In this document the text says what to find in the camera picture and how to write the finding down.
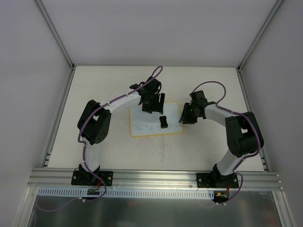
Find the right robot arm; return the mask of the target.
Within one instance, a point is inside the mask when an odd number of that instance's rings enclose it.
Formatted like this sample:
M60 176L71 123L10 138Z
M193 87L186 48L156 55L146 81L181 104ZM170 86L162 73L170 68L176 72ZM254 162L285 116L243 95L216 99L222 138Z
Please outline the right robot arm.
M182 124L195 124L199 117L212 120L225 127L228 150L210 173L197 174L197 186L237 188L235 170L242 162L260 152L264 140L254 113L237 113L207 101L203 91L190 94L191 101L184 104L179 120Z

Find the black whiteboard eraser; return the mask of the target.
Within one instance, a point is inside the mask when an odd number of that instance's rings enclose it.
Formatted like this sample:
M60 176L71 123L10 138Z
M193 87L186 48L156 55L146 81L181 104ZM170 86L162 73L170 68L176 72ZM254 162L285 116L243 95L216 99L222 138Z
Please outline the black whiteboard eraser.
M160 116L159 120L160 120L160 128L161 129L168 128L168 122L167 122L167 117L166 116Z

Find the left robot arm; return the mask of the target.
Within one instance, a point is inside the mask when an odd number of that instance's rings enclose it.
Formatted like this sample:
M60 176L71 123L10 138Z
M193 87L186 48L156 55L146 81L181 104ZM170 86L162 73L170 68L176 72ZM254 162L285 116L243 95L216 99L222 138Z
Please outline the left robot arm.
M78 142L83 144L82 161L72 180L73 185L97 185L101 181L98 151L95 144L101 143L109 132L114 113L141 105L146 113L163 113L165 94L161 93L161 82L150 76L146 82L133 84L129 90L113 100L101 104L95 100L87 102L78 121Z

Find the yellow framed whiteboard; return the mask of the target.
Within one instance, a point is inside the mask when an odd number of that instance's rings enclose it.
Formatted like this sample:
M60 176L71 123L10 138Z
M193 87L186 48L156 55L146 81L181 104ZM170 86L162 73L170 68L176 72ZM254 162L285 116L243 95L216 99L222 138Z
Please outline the yellow framed whiteboard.
M183 125L179 122L181 108L178 102L165 102L163 114L146 113L142 106L133 106L129 109L130 135L134 138L150 137L159 135L180 134ZM165 116L167 128L161 128L160 117Z

